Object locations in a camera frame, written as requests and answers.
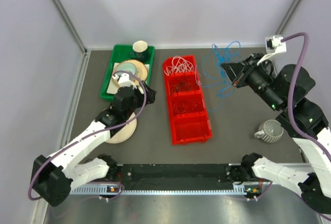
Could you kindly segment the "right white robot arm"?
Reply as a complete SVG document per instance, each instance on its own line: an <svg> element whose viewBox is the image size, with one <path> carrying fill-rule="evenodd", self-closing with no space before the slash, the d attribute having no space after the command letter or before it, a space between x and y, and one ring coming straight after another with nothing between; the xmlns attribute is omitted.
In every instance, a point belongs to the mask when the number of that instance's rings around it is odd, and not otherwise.
<svg viewBox="0 0 331 224"><path fill-rule="evenodd" d="M299 195L319 214L330 214L330 127L322 109L306 95L315 86L306 69L285 65L277 75L270 60L260 62L254 53L242 62L221 65L236 88L249 86L272 110L276 121L299 146L313 172L302 172L274 163L257 153L245 155L240 166L228 170L235 182L263 178Z"/></svg>

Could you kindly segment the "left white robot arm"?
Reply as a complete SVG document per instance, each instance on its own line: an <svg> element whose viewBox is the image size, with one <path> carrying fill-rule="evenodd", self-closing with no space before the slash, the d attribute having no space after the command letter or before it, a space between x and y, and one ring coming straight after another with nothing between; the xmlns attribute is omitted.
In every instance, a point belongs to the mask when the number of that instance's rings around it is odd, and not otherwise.
<svg viewBox="0 0 331 224"><path fill-rule="evenodd" d="M143 111L155 102L157 92L144 81L140 87L122 86L113 102L101 111L85 130L59 151L40 155L33 162L28 198L46 200L51 206L60 205L76 188L93 180L111 181L117 176L117 168L103 158L95 158L82 164L96 147L115 136Z"/></svg>

